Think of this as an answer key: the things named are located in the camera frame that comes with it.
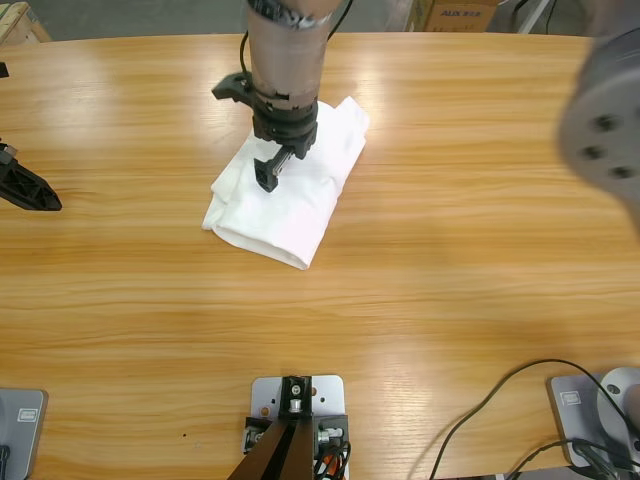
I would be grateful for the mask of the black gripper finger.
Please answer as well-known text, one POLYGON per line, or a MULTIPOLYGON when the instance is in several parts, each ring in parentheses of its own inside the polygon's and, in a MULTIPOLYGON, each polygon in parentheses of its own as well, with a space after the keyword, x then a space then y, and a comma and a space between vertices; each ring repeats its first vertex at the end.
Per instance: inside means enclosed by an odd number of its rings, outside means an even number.
POLYGON ((254 159, 254 173, 257 184, 267 193, 273 192, 278 186, 278 174, 275 172, 277 162, 274 159, 261 161, 254 159))
POLYGON ((1 197, 24 210, 62 209, 62 202, 54 189, 15 159, 1 164, 1 197))

